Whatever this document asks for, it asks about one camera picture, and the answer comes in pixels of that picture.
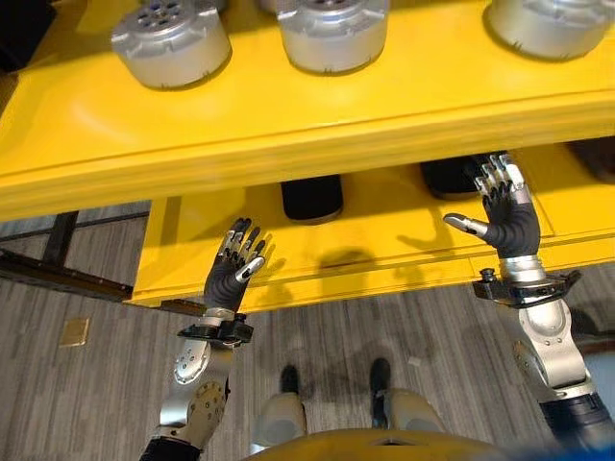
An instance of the silver cylindrical object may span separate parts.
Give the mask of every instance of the silver cylindrical object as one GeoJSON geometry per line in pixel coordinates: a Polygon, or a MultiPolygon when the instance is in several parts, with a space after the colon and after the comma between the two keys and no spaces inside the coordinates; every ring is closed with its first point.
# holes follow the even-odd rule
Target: silver cylindrical object
{"type": "MultiPolygon", "coordinates": [[[[193,0],[195,3],[210,3],[213,5],[219,12],[223,11],[227,8],[227,0],[193,0]]],[[[141,5],[147,5],[150,3],[150,0],[139,0],[141,5]]]]}
{"type": "Polygon", "coordinates": [[[111,45],[142,84],[156,88],[196,82],[231,53],[216,7],[192,0],[152,0],[124,17],[111,45]]]}
{"type": "Polygon", "coordinates": [[[520,53],[565,61],[594,49],[615,19],[613,0],[494,0],[493,34],[520,53]]]}
{"type": "Polygon", "coordinates": [[[312,72],[345,72],[378,57],[388,0],[297,0],[278,13],[286,54],[312,72]]]}
{"type": "Polygon", "coordinates": [[[256,0],[256,2],[261,10],[277,14],[292,8],[297,0],[256,0]]]}

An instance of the black shoe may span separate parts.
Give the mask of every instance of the black shoe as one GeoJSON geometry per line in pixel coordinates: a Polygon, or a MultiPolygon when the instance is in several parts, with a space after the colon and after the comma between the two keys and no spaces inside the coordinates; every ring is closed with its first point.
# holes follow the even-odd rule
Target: black shoe
{"type": "Polygon", "coordinates": [[[369,389],[372,399],[372,427],[377,429],[388,428],[384,415],[384,395],[382,391],[391,385],[391,365],[385,358],[377,358],[369,371],[369,389]]]}
{"type": "Polygon", "coordinates": [[[294,365],[286,365],[282,370],[280,392],[294,392],[299,395],[299,372],[294,365]]]}

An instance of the dark metal beam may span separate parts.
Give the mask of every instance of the dark metal beam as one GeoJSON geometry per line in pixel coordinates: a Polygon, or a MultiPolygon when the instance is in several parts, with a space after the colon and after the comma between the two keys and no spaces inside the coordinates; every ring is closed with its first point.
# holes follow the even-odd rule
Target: dark metal beam
{"type": "Polygon", "coordinates": [[[71,211],[70,213],[62,213],[56,216],[54,227],[51,229],[49,240],[47,240],[45,253],[42,256],[44,263],[57,267],[64,266],[78,215],[79,211],[71,211]]]}
{"type": "Polygon", "coordinates": [[[0,250],[0,278],[114,302],[128,300],[133,294],[131,285],[58,267],[7,250],[0,250]]]}

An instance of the robot forearm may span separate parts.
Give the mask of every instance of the robot forearm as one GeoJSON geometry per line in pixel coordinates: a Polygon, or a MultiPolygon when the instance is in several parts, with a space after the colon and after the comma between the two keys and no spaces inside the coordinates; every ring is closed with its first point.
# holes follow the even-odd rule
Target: robot forearm
{"type": "Polygon", "coordinates": [[[220,424],[228,396],[234,348],[249,342],[245,317],[209,309],[199,325],[180,332],[182,349],[160,411],[160,425],[141,461],[195,461],[220,424]]]}
{"type": "Polygon", "coordinates": [[[564,293],[546,288],[548,279],[536,256],[503,259],[501,264],[509,288],[541,286],[544,293],[542,298],[517,298],[516,308],[506,300],[496,301],[517,366],[553,434],[566,445],[599,447],[612,442],[615,427],[573,341],[570,309],[560,297],[564,293]],[[533,305],[523,307],[524,303],[533,305]]]}

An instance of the gray carpet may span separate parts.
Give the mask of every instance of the gray carpet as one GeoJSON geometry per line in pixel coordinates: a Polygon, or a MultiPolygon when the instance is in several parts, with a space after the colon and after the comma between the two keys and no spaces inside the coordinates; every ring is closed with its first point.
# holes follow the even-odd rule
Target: gray carpet
{"type": "MultiPolygon", "coordinates": [[[[102,219],[145,213],[150,210],[150,202],[133,202],[116,206],[102,206],[79,211],[78,223],[90,223],[102,219]]],[[[27,232],[48,231],[54,225],[55,215],[38,216],[36,218],[17,219],[0,223],[0,238],[21,235],[27,232]]]]}
{"type": "MultiPolygon", "coordinates": [[[[145,219],[76,231],[68,265],[132,282],[145,219]]],[[[3,248],[39,255],[45,237],[3,248]]],[[[569,296],[615,329],[615,265],[583,270],[569,296]]],[[[192,319],[0,280],[0,459],[136,460],[157,423],[192,319]],[[62,323],[90,317],[87,344],[58,349],[62,323]]],[[[249,317],[222,425],[203,459],[240,459],[278,374],[294,363],[311,432],[370,424],[367,376],[387,357],[393,384],[426,396],[448,429],[510,447],[551,440],[491,305],[469,286],[319,304],[249,317]]]]}

